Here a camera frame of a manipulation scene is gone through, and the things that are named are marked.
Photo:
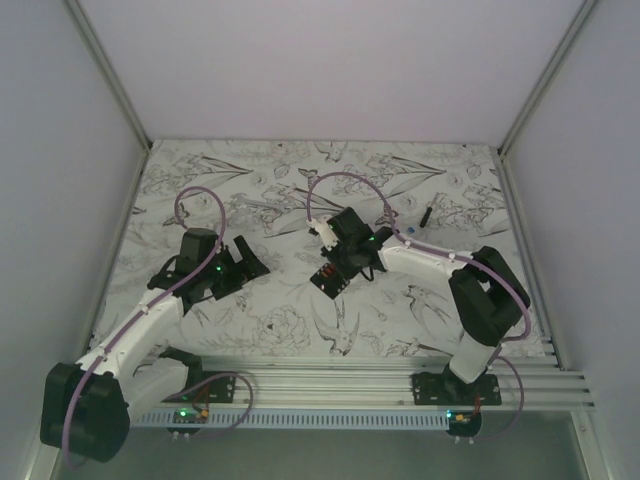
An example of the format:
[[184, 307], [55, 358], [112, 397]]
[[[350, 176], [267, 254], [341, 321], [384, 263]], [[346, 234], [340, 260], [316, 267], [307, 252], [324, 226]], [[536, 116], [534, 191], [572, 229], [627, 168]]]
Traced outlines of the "right controller board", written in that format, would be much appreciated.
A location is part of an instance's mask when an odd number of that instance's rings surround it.
[[468, 440], [474, 443], [475, 437], [482, 428], [482, 414], [480, 411], [451, 411], [446, 413], [449, 428], [446, 433], [455, 443]]

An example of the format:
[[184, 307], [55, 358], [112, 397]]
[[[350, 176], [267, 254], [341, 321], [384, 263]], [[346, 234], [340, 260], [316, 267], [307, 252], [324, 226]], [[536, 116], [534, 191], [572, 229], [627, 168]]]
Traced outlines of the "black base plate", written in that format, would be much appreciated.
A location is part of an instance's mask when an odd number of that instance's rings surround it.
[[153, 405], [164, 403], [177, 404], [231, 404], [234, 400], [236, 378], [224, 375], [222, 372], [206, 371], [199, 381], [188, 383], [181, 391], [171, 394]]
[[449, 373], [415, 373], [411, 376], [411, 391], [415, 405], [474, 406], [479, 400], [482, 406], [502, 404], [498, 379], [483, 374], [470, 384]]

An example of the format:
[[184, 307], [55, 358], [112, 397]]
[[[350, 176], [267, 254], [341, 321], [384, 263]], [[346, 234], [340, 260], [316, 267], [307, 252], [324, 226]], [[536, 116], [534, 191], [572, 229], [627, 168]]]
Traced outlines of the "controller board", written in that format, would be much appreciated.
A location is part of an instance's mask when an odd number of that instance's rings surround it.
[[482, 414], [480, 411], [451, 411], [446, 413], [449, 428], [446, 433], [455, 443], [468, 440], [474, 443], [475, 437], [482, 428]]
[[208, 424], [208, 411], [199, 408], [178, 408], [167, 428], [173, 440], [189, 440]]

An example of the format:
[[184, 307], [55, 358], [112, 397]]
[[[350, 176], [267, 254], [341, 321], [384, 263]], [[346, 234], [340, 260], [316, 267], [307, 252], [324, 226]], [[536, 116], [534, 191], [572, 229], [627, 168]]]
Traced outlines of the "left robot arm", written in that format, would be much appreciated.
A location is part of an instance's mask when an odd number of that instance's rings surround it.
[[221, 390], [221, 402], [232, 400], [241, 375], [207, 374], [199, 356], [168, 347], [152, 363], [145, 357], [166, 331], [196, 304], [220, 300], [268, 274], [238, 236], [235, 260], [221, 235], [190, 228], [179, 252], [151, 277], [131, 314], [103, 341], [74, 363], [58, 363], [45, 380], [40, 441], [65, 455], [105, 463], [122, 448], [133, 422], [163, 401], [196, 401], [183, 418], [204, 416], [198, 399], [207, 387]]

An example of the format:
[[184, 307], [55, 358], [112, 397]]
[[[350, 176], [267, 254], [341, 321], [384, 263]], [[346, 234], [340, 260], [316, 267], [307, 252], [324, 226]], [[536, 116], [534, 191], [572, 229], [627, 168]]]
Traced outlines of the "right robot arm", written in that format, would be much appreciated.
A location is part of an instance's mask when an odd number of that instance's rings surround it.
[[443, 380], [452, 403], [468, 403], [479, 391], [485, 373], [507, 333], [522, 320], [530, 299], [502, 255], [492, 247], [455, 253], [402, 239], [393, 227], [374, 231], [350, 207], [333, 216], [310, 219], [308, 225], [323, 244], [326, 263], [311, 282], [334, 299], [358, 275], [392, 272], [430, 283], [451, 300], [461, 323]]

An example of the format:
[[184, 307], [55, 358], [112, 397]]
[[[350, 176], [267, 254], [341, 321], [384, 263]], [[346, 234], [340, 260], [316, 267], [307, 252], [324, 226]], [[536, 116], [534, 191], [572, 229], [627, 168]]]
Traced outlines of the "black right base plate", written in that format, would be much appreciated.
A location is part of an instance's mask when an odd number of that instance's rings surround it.
[[411, 391], [415, 405], [474, 406], [479, 400], [482, 406], [502, 404], [498, 379], [483, 374], [470, 384], [449, 373], [415, 373], [411, 376]]

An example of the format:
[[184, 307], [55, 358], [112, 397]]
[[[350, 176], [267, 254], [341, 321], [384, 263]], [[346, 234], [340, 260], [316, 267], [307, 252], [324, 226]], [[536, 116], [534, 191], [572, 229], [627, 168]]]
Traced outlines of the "left controller board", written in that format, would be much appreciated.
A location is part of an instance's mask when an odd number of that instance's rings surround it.
[[199, 408], [178, 408], [167, 428], [173, 440], [189, 440], [208, 424], [208, 411]]

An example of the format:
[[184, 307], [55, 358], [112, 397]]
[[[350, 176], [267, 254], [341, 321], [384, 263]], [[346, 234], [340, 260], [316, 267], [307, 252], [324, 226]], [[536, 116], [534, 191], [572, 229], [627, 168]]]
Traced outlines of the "black handled screwdriver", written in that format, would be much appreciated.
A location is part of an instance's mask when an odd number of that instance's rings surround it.
[[421, 229], [424, 229], [427, 226], [430, 218], [433, 215], [435, 208], [438, 206], [439, 200], [440, 200], [440, 194], [436, 193], [432, 198], [432, 200], [427, 204], [425, 212], [419, 222], [419, 227]]

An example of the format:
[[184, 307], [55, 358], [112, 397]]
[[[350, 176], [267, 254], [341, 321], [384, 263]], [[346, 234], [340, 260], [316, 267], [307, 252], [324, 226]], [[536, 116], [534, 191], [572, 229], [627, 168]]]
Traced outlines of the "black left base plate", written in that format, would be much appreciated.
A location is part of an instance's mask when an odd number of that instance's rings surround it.
[[206, 371], [199, 381], [188, 383], [181, 391], [171, 394], [153, 405], [164, 403], [177, 404], [231, 404], [234, 400], [236, 378], [224, 375], [222, 372]]

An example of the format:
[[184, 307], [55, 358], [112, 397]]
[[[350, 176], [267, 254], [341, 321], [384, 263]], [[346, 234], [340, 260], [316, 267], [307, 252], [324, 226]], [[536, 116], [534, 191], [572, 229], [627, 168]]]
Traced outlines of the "black fuse box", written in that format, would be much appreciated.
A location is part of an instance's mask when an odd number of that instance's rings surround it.
[[350, 280], [333, 263], [325, 263], [310, 277], [310, 281], [332, 300], [336, 299], [350, 283]]

